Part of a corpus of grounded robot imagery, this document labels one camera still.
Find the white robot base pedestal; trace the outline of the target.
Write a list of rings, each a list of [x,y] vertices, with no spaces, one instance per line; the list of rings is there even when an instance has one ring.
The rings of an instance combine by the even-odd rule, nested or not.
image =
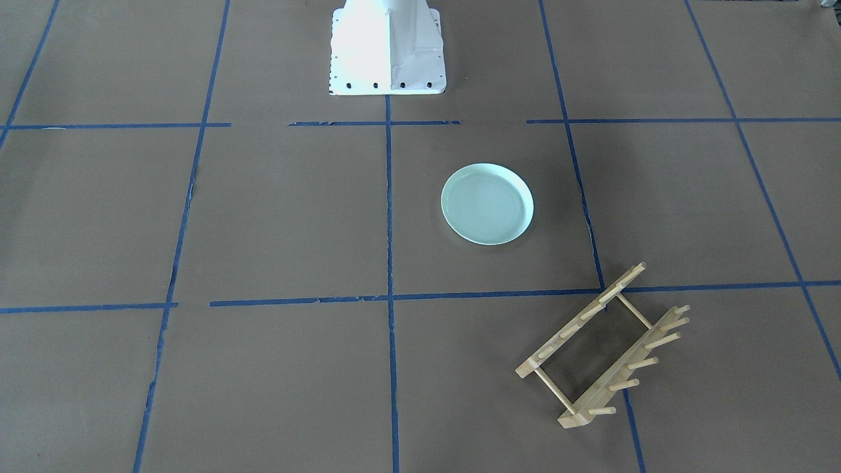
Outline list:
[[[444,56],[441,15],[426,1],[346,1],[331,17],[329,93],[442,94]]]

